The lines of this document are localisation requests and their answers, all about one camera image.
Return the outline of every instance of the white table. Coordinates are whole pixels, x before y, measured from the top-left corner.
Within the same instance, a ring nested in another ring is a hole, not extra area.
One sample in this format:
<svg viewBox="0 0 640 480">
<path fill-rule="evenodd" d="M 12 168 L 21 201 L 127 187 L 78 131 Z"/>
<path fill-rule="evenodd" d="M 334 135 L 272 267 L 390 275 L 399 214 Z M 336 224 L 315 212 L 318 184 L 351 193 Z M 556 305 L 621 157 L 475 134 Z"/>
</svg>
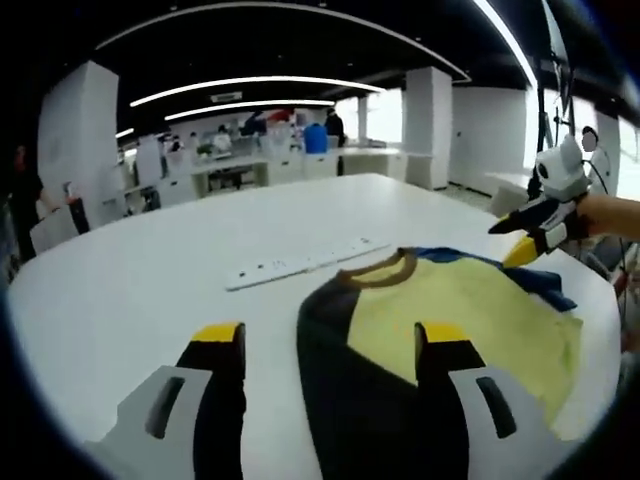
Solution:
<svg viewBox="0 0 640 480">
<path fill-rule="evenodd" d="M 302 300 L 339 268 L 371 264 L 399 245 L 503 258 L 518 234 L 489 236 L 494 222 L 488 213 L 379 175 L 248 190 L 127 218 L 59 245 L 25 265 L 9 301 L 26 365 L 78 440 L 102 438 L 118 403 L 159 366 L 174 365 L 198 329 L 245 322 L 245 478 L 315 480 L 321 476 L 296 354 Z M 304 254 L 361 235 L 393 246 L 225 291 L 227 274 L 248 259 Z M 620 323 L 613 289 L 559 251 L 532 268 L 561 274 L 584 320 L 580 372 L 555 424 L 581 435 L 601 418 L 616 387 Z"/>
</svg>

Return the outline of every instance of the human hand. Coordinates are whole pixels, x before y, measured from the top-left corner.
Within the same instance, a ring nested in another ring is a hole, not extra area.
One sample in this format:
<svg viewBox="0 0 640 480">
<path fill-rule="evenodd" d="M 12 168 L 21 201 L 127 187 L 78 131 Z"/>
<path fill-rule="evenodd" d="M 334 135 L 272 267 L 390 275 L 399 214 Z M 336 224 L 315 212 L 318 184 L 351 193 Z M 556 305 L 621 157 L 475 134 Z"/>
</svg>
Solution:
<svg viewBox="0 0 640 480">
<path fill-rule="evenodd" d="M 585 195 L 577 206 L 578 215 L 587 221 L 589 236 L 602 235 L 609 231 L 606 195 Z"/>
</svg>

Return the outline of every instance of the led light strip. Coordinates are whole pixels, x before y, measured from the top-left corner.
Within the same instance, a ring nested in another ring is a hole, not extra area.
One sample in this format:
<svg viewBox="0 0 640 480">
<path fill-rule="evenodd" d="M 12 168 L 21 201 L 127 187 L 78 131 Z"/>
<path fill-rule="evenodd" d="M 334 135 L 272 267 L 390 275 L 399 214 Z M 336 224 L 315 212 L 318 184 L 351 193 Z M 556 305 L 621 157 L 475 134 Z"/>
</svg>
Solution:
<svg viewBox="0 0 640 480">
<path fill-rule="evenodd" d="M 313 105 L 316 107 L 332 107 L 335 102 L 329 100 L 261 100 L 257 102 L 238 102 L 228 103 L 226 105 L 216 105 L 213 107 L 199 108 L 197 110 L 189 110 L 187 112 L 174 113 L 173 115 L 167 115 L 165 120 L 175 120 L 176 118 L 188 117 L 190 115 L 197 115 L 198 113 L 216 112 L 218 110 L 229 110 L 231 108 L 245 108 L 245 107 L 263 107 L 267 105 Z"/>
<path fill-rule="evenodd" d="M 365 83 L 347 82 L 345 80 L 334 80 L 331 78 L 317 78 L 317 77 L 298 77 L 291 75 L 270 75 L 262 77 L 243 77 L 243 78 L 228 78 L 226 80 L 213 80 L 211 82 L 194 83 L 193 85 L 186 85 L 184 87 L 172 88 L 164 92 L 149 95 L 148 97 L 141 98 L 135 102 L 131 102 L 131 107 L 137 107 L 143 103 L 148 103 L 159 98 L 168 97 L 177 93 L 188 92 L 190 90 L 198 90 L 200 88 L 220 87 L 224 85 L 237 85 L 239 83 L 261 83 L 261 82 L 301 82 L 301 83 L 323 83 L 326 85 L 337 85 L 340 87 L 360 88 L 362 90 L 369 90 L 370 92 L 384 92 L 384 88 L 374 87 L 373 85 L 367 85 Z"/>
<path fill-rule="evenodd" d="M 522 68 L 522 71 L 524 72 L 525 76 L 529 80 L 529 83 L 534 89 L 537 90 L 538 80 L 536 79 L 536 76 L 533 73 L 533 69 L 531 68 L 531 65 L 529 65 L 529 62 L 527 61 L 527 57 L 524 55 L 522 48 L 520 48 L 520 45 L 516 41 L 515 37 L 513 36 L 511 31 L 507 27 L 507 25 L 504 23 L 504 21 L 500 17 L 500 15 L 498 15 L 498 13 L 494 10 L 494 8 L 489 4 L 487 0 L 473 0 L 473 2 L 476 4 L 476 6 L 480 10 L 482 10 L 482 13 L 485 14 L 485 16 L 493 24 L 496 30 L 498 30 L 500 35 L 502 35 L 502 38 L 504 39 L 505 42 L 507 42 L 507 45 L 511 49 L 511 52 L 513 53 L 513 55 L 516 57 L 516 60 L 520 64 L 520 67 Z"/>
<path fill-rule="evenodd" d="M 134 132 L 133 128 L 128 128 L 128 129 L 126 129 L 126 130 L 123 130 L 123 131 L 122 131 L 122 132 L 120 132 L 120 133 L 116 133 L 116 138 L 122 138 L 122 137 L 125 137 L 125 136 L 127 136 L 127 135 L 129 135 L 129 134 L 131 134 L 131 133 L 133 133 L 133 132 Z"/>
</svg>

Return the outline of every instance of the office room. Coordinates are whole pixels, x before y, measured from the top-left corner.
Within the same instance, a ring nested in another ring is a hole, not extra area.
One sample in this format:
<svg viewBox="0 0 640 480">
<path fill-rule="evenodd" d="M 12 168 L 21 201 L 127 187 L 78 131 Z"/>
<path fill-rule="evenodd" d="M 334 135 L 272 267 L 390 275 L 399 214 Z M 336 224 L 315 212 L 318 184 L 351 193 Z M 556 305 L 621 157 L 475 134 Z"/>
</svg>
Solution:
<svg viewBox="0 0 640 480">
<path fill-rule="evenodd" d="M 631 14 L 37 8 L 1 159 L 11 457 L 125 479 L 626 471 Z"/>
</svg>

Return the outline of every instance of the white wall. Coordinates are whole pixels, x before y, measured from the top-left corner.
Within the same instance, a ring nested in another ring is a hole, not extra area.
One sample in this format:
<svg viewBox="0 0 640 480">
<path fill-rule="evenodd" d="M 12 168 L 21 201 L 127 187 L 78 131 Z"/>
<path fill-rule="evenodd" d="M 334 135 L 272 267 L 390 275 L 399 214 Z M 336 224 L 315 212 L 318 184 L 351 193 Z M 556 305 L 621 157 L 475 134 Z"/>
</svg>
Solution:
<svg viewBox="0 0 640 480">
<path fill-rule="evenodd" d="M 38 128 L 38 170 L 45 189 L 58 204 L 63 184 L 72 182 L 84 202 L 91 228 L 114 220 L 103 204 L 105 178 L 116 165 L 118 76 L 85 63 L 44 98 Z"/>
<path fill-rule="evenodd" d="M 492 194 L 495 184 L 485 173 L 524 172 L 525 151 L 531 148 L 531 141 L 527 141 L 527 93 L 454 88 L 452 133 L 450 180 Z"/>
</svg>

